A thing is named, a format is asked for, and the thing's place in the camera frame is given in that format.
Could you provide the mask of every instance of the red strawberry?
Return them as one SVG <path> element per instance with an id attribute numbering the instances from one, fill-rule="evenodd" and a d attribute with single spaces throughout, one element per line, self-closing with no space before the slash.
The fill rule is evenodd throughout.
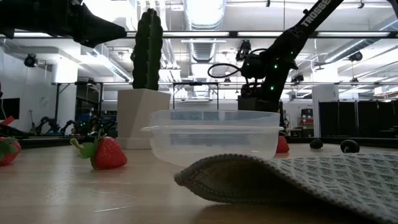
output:
<path id="1" fill-rule="evenodd" d="M 289 145 L 287 144 L 286 138 L 283 136 L 279 136 L 278 139 L 278 147 L 276 148 L 276 153 L 285 153 L 288 152 Z"/>
<path id="2" fill-rule="evenodd" d="M 10 164 L 21 152 L 21 145 L 14 138 L 0 137 L 0 166 Z"/>
<path id="3" fill-rule="evenodd" d="M 127 157 L 119 143 L 111 137 L 101 138 L 94 156 L 95 169 L 112 169 L 126 165 Z"/>
<path id="4" fill-rule="evenodd" d="M 127 157 L 114 138 L 96 138 L 94 143 L 83 143 L 83 147 L 76 139 L 72 139 L 70 143 L 80 150 L 80 155 L 78 155 L 80 158 L 90 158 L 94 169 L 113 169 L 127 164 Z"/>

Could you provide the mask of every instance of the gray towel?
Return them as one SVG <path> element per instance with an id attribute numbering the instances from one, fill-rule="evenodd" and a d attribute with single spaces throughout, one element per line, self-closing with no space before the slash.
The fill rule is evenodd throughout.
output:
<path id="1" fill-rule="evenodd" d="M 398 223 L 398 154 L 264 160 L 223 154 L 174 179 L 215 202 L 290 204 L 323 200 L 379 223 Z"/>

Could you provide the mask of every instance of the plastic container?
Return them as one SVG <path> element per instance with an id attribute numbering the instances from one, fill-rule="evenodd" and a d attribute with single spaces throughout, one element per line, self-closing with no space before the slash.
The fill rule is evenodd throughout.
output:
<path id="1" fill-rule="evenodd" d="M 156 157 L 179 166 L 218 154 L 270 159 L 276 153 L 279 113 L 167 110 L 152 113 L 150 145 Z"/>

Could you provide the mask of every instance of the wooden table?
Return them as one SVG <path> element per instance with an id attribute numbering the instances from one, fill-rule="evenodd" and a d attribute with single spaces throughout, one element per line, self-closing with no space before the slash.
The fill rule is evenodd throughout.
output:
<path id="1" fill-rule="evenodd" d="M 311 151 L 291 144 L 298 157 L 340 154 L 337 145 Z M 376 149 L 362 147 L 361 152 Z M 329 205 L 295 207 L 223 205 L 179 187 L 182 168 L 162 162 L 151 151 L 126 151 L 129 163 L 94 171 L 70 146 L 23 151 L 0 167 L 0 223 L 352 223 L 361 218 Z"/>

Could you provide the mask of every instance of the wire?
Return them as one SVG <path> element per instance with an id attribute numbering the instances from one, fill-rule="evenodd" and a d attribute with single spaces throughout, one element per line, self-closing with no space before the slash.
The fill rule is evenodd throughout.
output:
<path id="1" fill-rule="evenodd" d="M 6 112 L 4 112 L 4 108 L 2 106 L 3 102 L 4 102 L 4 99 L 1 99 L 1 111 L 2 111 L 2 115 L 4 116 L 4 119 L 7 119 Z"/>
<path id="2" fill-rule="evenodd" d="M 267 49 L 254 49 L 254 50 L 252 50 L 252 51 L 249 53 L 249 56 L 248 56 L 248 57 L 250 57 L 250 54 L 253 54 L 254 52 L 266 51 L 266 50 L 267 50 Z M 211 72 L 211 70 L 212 70 L 213 68 L 219 67 L 219 66 L 233 67 L 233 68 L 235 68 L 236 70 L 235 70 L 234 72 L 232 72 L 232 73 L 229 73 L 228 75 L 223 75 L 223 76 L 220 76 L 220 77 L 217 77 L 217 76 L 214 76 L 214 75 L 210 74 L 210 72 Z M 240 72 L 241 70 L 242 70 L 242 68 L 239 68 L 238 66 L 233 65 L 233 64 L 231 64 L 231 63 L 217 63 L 217 64 L 214 64 L 214 65 L 210 66 L 210 68 L 207 70 L 207 75 L 208 75 L 209 77 L 211 77 L 211 78 L 226 78 L 226 77 L 230 77 L 231 75 L 234 75 L 234 74 Z"/>
<path id="3" fill-rule="evenodd" d="M 249 55 L 250 54 L 253 54 L 254 52 L 258 52 L 258 51 L 266 51 L 266 50 L 268 50 L 268 49 L 254 49 L 254 50 L 252 50 L 252 51 L 250 51 L 250 53 L 249 53 Z"/>
<path id="4" fill-rule="evenodd" d="M 235 72 L 232 72 L 232 73 L 230 73 L 230 74 L 228 74 L 228 75 L 223 75 L 223 76 L 220 76 L 220 77 L 217 77 L 217 76 L 214 76 L 214 75 L 210 74 L 211 69 L 213 69 L 213 68 L 215 68 L 215 67 L 219 67 L 219 66 L 233 67 L 233 68 L 236 69 L 236 71 L 235 71 Z M 229 76 L 231 76 L 231 75 L 234 75 L 235 73 L 240 72 L 240 71 L 241 71 L 241 68 L 239 68 L 239 67 L 236 66 L 236 65 L 233 65 L 233 64 L 230 64 L 230 63 L 218 63 L 218 64 L 215 64 L 215 65 L 210 66 L 210 68 L 207 70 L 207 75 L 208 75 L 209 77 L 211 77 L 211 78 L 226 78 L 226 77 L 229 77 Z"/>

